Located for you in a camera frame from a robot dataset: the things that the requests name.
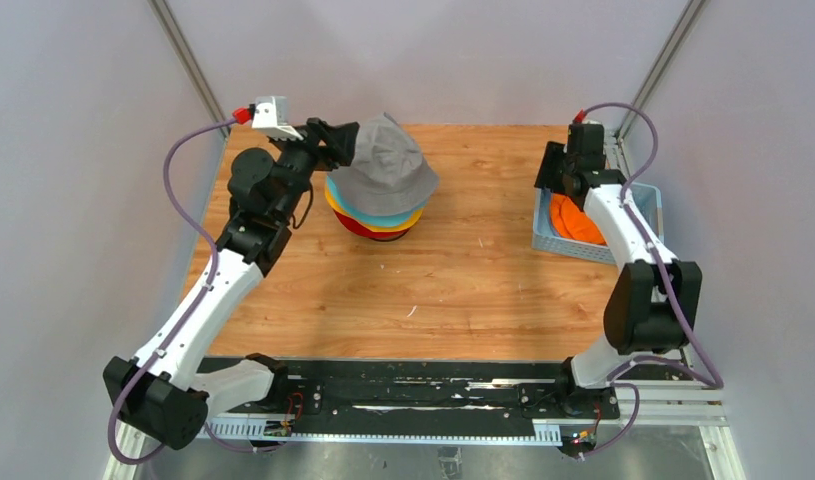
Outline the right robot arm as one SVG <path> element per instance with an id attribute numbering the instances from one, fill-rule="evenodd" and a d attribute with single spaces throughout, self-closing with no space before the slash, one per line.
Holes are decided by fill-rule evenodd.
<path id="1" fill-rule="evenodd" d="M 578 417 L 638 361 L 658 361 L 690 341 L 702 274 L 681 261 L 644 221 L 623 173 L 607 166 L 605 129 L 573 121 L 564 144 L 548 142 L 535 182 L 592 221 L 619 275 L 603 316 L 603 335 L 568 358 L 554 390 L 557 408 Z"/>

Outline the orange hat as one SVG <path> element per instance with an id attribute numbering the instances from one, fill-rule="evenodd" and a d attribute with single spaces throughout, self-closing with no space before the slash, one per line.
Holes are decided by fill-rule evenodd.
<path id="1" fill-rule="evenodd" d="M 570 198 L 552 194 L 549 200 L 548 216 L 551 225 L 560 237 L 594 245 L 606 245 L 596 224 Z"/>

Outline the light blue bucket hat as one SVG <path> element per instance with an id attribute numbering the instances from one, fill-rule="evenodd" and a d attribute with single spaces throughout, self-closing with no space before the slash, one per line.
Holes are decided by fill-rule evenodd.
<path id="1" fill-rule="evenodd" d="M 327 178 L 325 180 L 325 189 L 326 188 L 329 188 L 332 191 L 332 193 L 342 203 L 344 208 L 346 208 L 351 214 L 358 215 L 364 221 L 372 222 L 377 217 L 383 217 L 384 219 L 387 219 L 387 220 L 390 220 L 390 219 L 394 220 L 396 215 L 399 215 L 399 214 L 395 214 L 395 215 L 371 215 L 371 214 L 363 213 L 363 212 L 357 210 L 356 208 L 351 207 L 345 200 L 342 199 L 342 197 L 339 194 L 335 184 L 333 183 L 333 181 L 330 178 Z M 427 202 L 424 202 L 424 203 L 420 204 L 418 207 L 416 207 L 416 208 L 414 208 L 412 210 L 409 210 L 408 212 L 412 212 L 413 210 L 418 209 L 418 208 L 423 208 L 424 209 L 426 207 L 426 205 L 427 205 Z"/>

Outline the grey hat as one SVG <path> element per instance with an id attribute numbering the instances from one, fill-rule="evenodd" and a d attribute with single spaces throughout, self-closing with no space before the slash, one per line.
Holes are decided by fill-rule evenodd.
<path id="1" fill-rule="evenodd" d="M 440 184 L 416 140 L 387 113 L 360 124 L 351 164 L 328 180 L 344 204 L 371 216 L 419 208 Z"/>

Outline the yellow bucket hat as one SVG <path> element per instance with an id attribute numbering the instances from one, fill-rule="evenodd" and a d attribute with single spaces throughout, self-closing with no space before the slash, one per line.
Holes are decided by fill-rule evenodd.
<path id="1" fill-rule="evenodd" d="M 346 208 L 344 208 L 342 203 L 329 188 L 325 189 L 325 199 L 331 209 L 336 213 L 339 213 L 340 215 L 359 224 L 363 228 L 376 233 L 393 233 L 412 228 L 421 219 L 424 213 L 423 208 L 418 208 L 412 212 L 408 212 L 407 214 L 396 215 L 394 220 L 387 220 L 383 217 L 377 217 L 372 222 L 368 222 L 361 219 L 358 215 L 351 214 Z"/>

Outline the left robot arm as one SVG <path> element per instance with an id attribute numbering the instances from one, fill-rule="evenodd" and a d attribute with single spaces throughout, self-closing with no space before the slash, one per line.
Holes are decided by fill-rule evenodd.
<path id="1" fill-rule="evenodd" d="M 116 442 L 123 423 L 180 450 L 210 420 L 245 403 L 266 413 L 289 400 L 285 366 L 262 354 L 210 373 L 199 370 L 208 347 L 241 301 L 273 269 L 292 233 L 304 221 L 295 213 L 317 171 L 350 165 L 360 126 L 310 118 L 286 135 L 270 134 L 280 152 L 252 147 L 230 167 L 229 219 L 213 238 L 187 213 L 182 218 L 206 241 L 210 258 L 200 280 L 171 317 L 129 359 L 112 358 L 103 380 L 112 402 L 107 439 L 111 452 L 130 463 Z"/>

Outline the red bucket hat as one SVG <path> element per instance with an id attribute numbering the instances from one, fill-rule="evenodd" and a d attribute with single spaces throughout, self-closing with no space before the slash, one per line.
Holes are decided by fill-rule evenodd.
<path id="1" fill-rule="evenodd" d="M 403 230 L 397 230 L 397 231 L 392 231 L 392 232 L 389 232 L 389 231 L 387 231 L 387 232 L 373 231 L 373 230 L 370 230 L 369 228 L 361 225 L 357 220 L 355 220 L 355 219 L 353 219 L 353 218 L 351 218 L 349 216 L 343 215 L 343 214 L 341 214 L 341 213 L 339 213 L 337 211 L 333 211 L 333 213 L 334 213 L 335 217 L 337 218 L 337 220 L 340 222 L 340 224 L 346 230 L 348 230 L 349 232 L 351 232 L 351 233 L 353 233 L 353 234 L 355 234 L 357 236 L 367 238 L 367 239 L 371 239 L 371 240 L 374 240 L 374 241 L 397 240 L 397 239 L 403 237 L 404 235 L 406 235 L 410 230 L 410 228 L 406 228 L 406 229 L 403 229 Z"/>

